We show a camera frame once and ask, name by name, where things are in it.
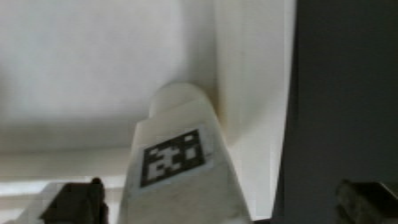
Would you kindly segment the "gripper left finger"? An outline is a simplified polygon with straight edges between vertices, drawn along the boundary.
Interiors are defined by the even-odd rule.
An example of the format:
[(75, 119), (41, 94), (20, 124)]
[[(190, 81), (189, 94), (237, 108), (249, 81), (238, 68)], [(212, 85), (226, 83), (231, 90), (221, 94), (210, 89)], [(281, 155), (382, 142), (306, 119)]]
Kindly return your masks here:
[(70, 182), (39, 216), (45, 224), (109, 224), (105, 186), (100, 178)]

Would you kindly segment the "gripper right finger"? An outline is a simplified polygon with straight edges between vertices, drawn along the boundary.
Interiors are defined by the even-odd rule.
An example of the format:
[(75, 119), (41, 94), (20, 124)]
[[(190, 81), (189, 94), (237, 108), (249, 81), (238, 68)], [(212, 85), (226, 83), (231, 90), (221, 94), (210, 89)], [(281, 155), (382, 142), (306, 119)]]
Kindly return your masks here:
[(336, 224), (398, 224), (398, 182), (343, 180), (336, 197)]

